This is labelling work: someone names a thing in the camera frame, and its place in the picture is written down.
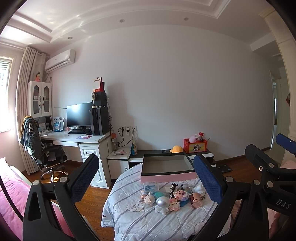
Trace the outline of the rose gold tumbler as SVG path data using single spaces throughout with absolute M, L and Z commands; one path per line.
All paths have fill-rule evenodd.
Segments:
M 197 192 L 189 195 L 192 208 L 200 208 L 203 206 L 201 195 Z

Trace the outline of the pink block donut figure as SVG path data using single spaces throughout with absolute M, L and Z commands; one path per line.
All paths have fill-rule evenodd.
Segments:
M 185 190 L 178 190 L 174 193 L 174 197 L 178 201 L 187 201 L 189 199 L 189 193 Z

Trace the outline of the black hair clip white flowers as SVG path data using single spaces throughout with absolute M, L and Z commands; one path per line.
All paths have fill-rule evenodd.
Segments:
M 177 190 L 177 186 L 178 186 L 178 184 L 175 184 L 175 183 L 172 183 L 172 184 L 171 184 L 171 187 L 170 187 L 170 193 L 169 193 L 169 198 L 175 198 L 174 193 L 175 193 L 176 190 Z

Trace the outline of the teal toy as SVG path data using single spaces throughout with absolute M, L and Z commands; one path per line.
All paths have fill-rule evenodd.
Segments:
M 153 196 L 154 196 L 155 200 L 157 200 L 160 197 L 168 197 L 169 195 L 165 192 L 156 191 L 153 193 Z

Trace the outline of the clear box with blue cloth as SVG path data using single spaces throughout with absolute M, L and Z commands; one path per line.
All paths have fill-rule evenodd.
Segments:
M 155 193 L 159 190 L 159 185 L 157 182 L 145 182 L 144 183 L 144 193 Z

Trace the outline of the blue highlighter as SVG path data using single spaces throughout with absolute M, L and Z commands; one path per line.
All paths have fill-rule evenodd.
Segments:
M 179 201 L 180 203 L 180 207 L 184 207 L 186 204 L 189 203 L 189 199 L 185 200 L 185 201 Z

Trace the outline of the pink white block figure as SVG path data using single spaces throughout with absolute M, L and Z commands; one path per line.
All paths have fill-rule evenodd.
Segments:
M 180 208 L 181 208 L 180 202 L 178 202 L 178 201 L 173 201 L 169 205 L 170 211 L 178 211 Z

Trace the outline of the baby doll blue dress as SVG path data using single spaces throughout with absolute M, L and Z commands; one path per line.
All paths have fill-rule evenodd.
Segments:
M 140 193 L 141 193 L 140 198 L 141 198 L 143 201 L 145 201 L 146 197 L 148 196 L 148 193 L 145 192 L 144 190 L 141 190 Z

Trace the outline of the striped quilted table cover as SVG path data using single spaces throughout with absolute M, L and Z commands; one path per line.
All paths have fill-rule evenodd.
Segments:
M 197 234 L 217 207 L 208 195 L 201 208 L 190 203 L 166 215 L 155 213 L 140 193 L 142 165 L 125 171 L 116 180 L 104 204 L 101 227 L 114 229 L 114 240 L 188 240 Z

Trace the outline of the yellow octopus plush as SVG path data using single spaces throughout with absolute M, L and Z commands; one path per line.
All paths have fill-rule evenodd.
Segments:
M 173 146 L 172 149 L 170 149 L 170 153 L 182 153 L 183 148 L 181 146 Z

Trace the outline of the pink and black box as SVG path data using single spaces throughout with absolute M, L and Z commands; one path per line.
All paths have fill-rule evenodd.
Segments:
M 197 178 L 194 165 L 186 153 L 145 154 L 141 182 L 176 182 Z

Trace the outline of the white glass-door cabinet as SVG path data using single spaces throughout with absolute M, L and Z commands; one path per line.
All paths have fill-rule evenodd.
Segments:
M 40 118 L 52 115 L 52 84 L 30 81 L 27 92 L 28 115 Z

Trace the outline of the black computer tower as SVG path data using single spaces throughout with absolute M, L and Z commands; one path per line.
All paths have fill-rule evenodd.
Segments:
M 93 106 L 91 109 L 91 130 L 95 136 L 109 132 L 108 108 Z

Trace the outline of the doll on cabinet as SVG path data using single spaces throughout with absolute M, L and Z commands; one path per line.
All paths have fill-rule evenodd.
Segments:
M 36 82 L 41 82 L 42 81 L 41 72 L 37 72 L 36 77 L 35 77 L 35 81 Z

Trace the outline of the white air conditioner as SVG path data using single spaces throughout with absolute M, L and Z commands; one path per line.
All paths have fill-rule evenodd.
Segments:
M 45 72 L 51 73 L 59 68 L 74 64 L 76 51 L 73 49 L 66 50 L 46 62 Z

